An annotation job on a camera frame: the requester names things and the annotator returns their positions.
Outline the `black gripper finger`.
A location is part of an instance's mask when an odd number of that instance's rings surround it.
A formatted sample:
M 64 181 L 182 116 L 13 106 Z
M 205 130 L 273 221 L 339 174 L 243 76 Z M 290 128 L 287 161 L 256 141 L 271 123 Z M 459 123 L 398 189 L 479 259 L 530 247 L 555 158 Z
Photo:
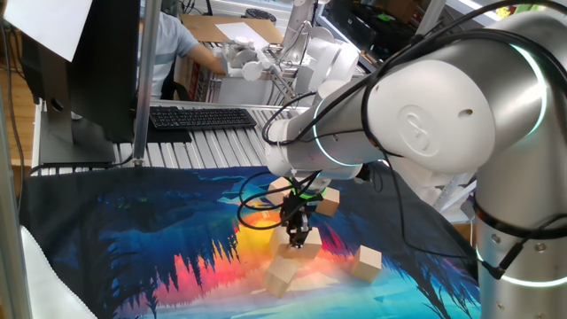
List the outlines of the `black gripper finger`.
M 298 248 L 298 230 L 299 222 L 296 219 L 291 219 L 286 224 L 286 233 L 289 235 L 289 246 Z
M 307 214 L 302 214 L 299 218 L 298 246 L 303 246 L 305 244 L 310 230 L 311 226 L 309 224 L 309 216 Z

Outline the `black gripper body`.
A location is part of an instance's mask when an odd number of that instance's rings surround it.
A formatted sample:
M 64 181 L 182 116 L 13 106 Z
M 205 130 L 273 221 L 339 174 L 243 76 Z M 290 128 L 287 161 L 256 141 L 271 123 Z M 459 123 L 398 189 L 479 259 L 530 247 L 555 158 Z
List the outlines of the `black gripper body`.
M 302 198 L 301 196 L 287 196 L 283 198 L 280 209 L 282 224 L 290 222 L 293 218 L 305 214 L 307 218 L 315 212 L 316 206 L 321 201 L 320 196 Z

